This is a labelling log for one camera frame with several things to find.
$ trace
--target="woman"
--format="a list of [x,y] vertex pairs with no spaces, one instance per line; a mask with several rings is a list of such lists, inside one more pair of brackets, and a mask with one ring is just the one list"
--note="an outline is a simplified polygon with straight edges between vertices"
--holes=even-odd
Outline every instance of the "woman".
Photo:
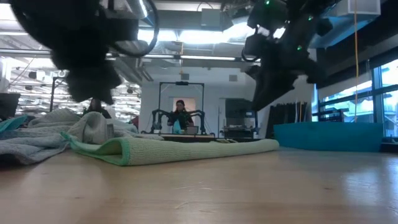
[[108,111],[106,109],[102,108],[101,100],[99,100],[99,99],[95,99],[95,98],[91,99],[90,106],[88,107],[88,110],[84,110],[83,116],[92,111],[101,113],[106,119],[112,118],[111,115],[108,113]]
[[185,110],[185,103],[183,100],[176,102],[177,109],[174,111],[173,116],[167,121],[167,125],[173,126],[177,120],[180,123],[181,130],[187,129],[187,127],[193,127],[193,120],[191,116]]

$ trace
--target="teal container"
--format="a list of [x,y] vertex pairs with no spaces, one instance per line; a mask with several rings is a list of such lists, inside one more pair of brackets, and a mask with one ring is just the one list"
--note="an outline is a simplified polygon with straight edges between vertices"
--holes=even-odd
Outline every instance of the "teal container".
[[315,151],[379,152],[384,137],[378,123],[279,124],[274,133],[281,146]]

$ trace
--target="yellow cable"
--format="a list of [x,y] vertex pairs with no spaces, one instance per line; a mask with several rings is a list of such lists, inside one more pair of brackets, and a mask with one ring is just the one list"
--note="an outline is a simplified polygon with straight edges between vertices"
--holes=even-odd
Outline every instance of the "yellow cable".
[[358,103],[358,79],[359,79],[359,62],[358,62],[358,23],[356,20],[357,15],[357,0],[354,0],[354,26],[355,26],[355,66],[356,66],[356,86],[355,86],[355,114],[354,122],[356,123],[356,105]]

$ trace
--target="gray blanket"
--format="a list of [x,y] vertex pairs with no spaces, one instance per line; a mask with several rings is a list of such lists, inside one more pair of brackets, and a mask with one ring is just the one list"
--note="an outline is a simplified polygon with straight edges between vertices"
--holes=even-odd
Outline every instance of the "gray blanket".
[[33,164],[54,156],[67,148],[65,132],[81,142],[102,144],[108,140],[107,124],[113,124],[114,137],[162,138],[137,134],[133,125],[126,125],[102,114],[90,112],[79,117],[68,109],[53,111],[32,120],[28,128],[0,133],[0,162],[16,159],[21,164]]

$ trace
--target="table surface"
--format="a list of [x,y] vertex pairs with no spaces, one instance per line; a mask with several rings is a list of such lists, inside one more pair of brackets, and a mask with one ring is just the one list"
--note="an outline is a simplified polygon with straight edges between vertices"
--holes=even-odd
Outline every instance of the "table surface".
[[68,151],[0,169],[0,220],[398,223],[398,157],[287,150],[118,167]]

